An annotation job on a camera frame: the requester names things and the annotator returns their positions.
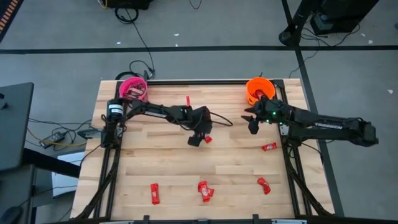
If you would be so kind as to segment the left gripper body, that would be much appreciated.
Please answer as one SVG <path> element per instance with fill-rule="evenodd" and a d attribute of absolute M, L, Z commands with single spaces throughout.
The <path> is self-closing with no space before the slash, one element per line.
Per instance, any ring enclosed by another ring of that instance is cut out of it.
<path fill-rule="evenodd" d="M 187 120 L 182 121 L 182 126 L 194 132 L 193 136 L 188 139 L 188 145 L 198 147 L 205 139 L 205 136 L 210 134 L 212 130 L 209 109 L 206 106 L 202 106 L 195 110 L 187 110 Z"/>

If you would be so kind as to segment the black power adapter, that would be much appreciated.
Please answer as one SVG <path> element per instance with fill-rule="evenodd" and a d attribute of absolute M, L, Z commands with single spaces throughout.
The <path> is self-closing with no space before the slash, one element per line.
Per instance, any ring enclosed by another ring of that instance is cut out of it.
<path fill-rule="evenodd" d="M 56 143 L 59 143 L 60 141 L 65 139 L 65 134 L 61 132 L 56 132 L 52 134 L 51 136 L 39 141 L 39 144 L 44 148 L 48 148 L 50 146 L 54 146 Z"/>

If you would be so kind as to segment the black case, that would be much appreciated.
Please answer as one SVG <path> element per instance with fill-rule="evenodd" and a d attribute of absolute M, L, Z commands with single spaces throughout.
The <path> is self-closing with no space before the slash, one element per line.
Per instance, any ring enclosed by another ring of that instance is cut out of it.
<path fill-rule="evenodd" d="M 142 9 L 149 8 L 153 0 L 101 0 L 106 7 L 110 8 L 127 8 L 127 9 Z"/>

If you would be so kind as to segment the orange halloween bucket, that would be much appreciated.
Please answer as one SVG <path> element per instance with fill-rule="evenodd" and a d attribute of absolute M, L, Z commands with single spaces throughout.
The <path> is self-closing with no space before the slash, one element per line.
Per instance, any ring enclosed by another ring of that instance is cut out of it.
<path fill-rule="evenodd" d="M 259 100 L 255 95 L 256 90 L 262 90 L 268 99 L 275 96 L 275 88 L 270 80 L 262 77 L 252 78 L 246 83 L 246 99 L 251 106 Z"/>

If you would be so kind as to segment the grey side table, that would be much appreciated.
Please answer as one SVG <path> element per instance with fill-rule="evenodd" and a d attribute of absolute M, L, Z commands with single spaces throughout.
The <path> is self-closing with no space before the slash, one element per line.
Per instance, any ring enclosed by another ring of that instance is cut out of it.
<path fill-rule="evenodd" d="M 0 217 L 10 207 L 21 207 L 23 212 L 17 224 L 34 223 L 35 209 L 32 205 L 34 177 L 34 166 L 0 172 Z"/>

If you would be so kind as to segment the black equipment box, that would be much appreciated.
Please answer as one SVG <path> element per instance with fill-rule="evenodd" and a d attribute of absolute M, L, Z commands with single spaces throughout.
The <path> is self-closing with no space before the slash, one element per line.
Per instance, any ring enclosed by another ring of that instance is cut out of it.
<path fill-rule="evenodd" d="M 310 25 L 315 35 L 350 33 L 379 0 L 320 0 Z"/>

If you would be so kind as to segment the pink halloween bucket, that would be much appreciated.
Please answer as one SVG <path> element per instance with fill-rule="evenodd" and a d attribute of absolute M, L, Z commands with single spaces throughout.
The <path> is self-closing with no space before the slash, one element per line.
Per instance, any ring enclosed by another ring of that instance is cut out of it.
<path fill-rule="evenodd" d="M 127 80 L 124 80 L 121 86 L 119 87 L 119 97 L 125 98 L 124 95 L 128 92 L 130 88 L 133 88 L 132 86 L 135 85 L 136 83 L 146 83 L 147 85 L 147 82 L 143 78 L 138 78 L 138 77 L 128 78 Z M 134 100 L 141 100 L 147 102 L 148 101 L 147 88 L 145 89 L 145 93 L 143 95 L 141 95 L 138 99 Z"/>

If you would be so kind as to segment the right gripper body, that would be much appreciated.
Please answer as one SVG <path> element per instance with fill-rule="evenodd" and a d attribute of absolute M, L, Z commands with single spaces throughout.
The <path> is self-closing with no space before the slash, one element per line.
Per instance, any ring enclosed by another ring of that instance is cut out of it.
<path fill-rule="evenodd" d="M 266 123 L 270 123 L 272 116 L 271 103 L 272 100 L 268 99 L 266 96 L 263 96 L 252 106 L 252 108 L 257 110 L 257 113 L 253 113 L 255 117 L 253 117 L 254 119 L 249 122 L 248 128 L 251 134 L 257 134 L 260 122 L 265 121 Z"/>

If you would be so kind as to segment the black mat orange stripes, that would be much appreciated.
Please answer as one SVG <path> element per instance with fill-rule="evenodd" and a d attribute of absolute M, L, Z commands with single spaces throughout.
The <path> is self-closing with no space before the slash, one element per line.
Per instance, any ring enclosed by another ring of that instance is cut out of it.
<path fill-rule="evenodd" d="M 0 43 L 24 0 L 0 0 Z"/>

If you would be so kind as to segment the dark grey desk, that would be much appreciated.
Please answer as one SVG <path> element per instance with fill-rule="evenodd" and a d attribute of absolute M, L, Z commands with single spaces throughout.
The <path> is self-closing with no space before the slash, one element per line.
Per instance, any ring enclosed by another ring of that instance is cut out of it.
<path fill-rule="evenodd" d="M 0 171 L 22 163 L 34 84 L 0 86 Z"/>

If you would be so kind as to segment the small black connector box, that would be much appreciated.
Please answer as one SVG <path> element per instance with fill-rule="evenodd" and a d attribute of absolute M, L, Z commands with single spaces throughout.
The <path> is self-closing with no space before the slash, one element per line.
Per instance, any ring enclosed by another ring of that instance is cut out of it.
<path fill-rule="evenodd" d="M 79 135 L 83 139 L 92 139 L 95 133 L 96 131 L 94 129 L 84 129 L 78 131 L 77 135 Z"/>

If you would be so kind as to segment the white sheet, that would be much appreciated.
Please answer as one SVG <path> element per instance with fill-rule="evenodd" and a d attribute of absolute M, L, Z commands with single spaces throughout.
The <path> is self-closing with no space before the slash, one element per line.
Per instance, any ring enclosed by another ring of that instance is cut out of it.
<path fill-rule="evenodd" d="M 80 166 L 83 159 L 84 152 L 76 152 L 72 154 L 65 154 L 58 156 L 57 159 L 65 162 L 70 162 L 74 165 Z M 74 192 L 77 188 L 78 179 L 67 175 L 52 173 L 52 196 L 56 198 L 65 193 Z"/>

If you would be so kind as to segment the black stand base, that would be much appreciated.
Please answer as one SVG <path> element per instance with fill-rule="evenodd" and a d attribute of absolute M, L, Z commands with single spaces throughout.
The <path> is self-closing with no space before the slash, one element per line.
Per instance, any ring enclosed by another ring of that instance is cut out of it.
<path fill-rule="evenodd" d="M 294 16 L 290 14 L 287 0 L 281 0 L 287 19 L 287 27 L 279 34 L 279 41 L 288 47 L 299 46 L 302 29 L 313 11 L 316 11 L 320 0 L 301 0 Z"/>

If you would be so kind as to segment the black computer mouse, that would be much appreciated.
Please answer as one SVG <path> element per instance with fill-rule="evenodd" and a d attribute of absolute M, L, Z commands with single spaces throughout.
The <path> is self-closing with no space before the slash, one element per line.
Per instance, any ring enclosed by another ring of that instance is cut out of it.
<path fill-rule="evenodd" d="M 0 217 L 0 224 L 17 224 L 21 218 L 21 207 L 10 207 Z"/>

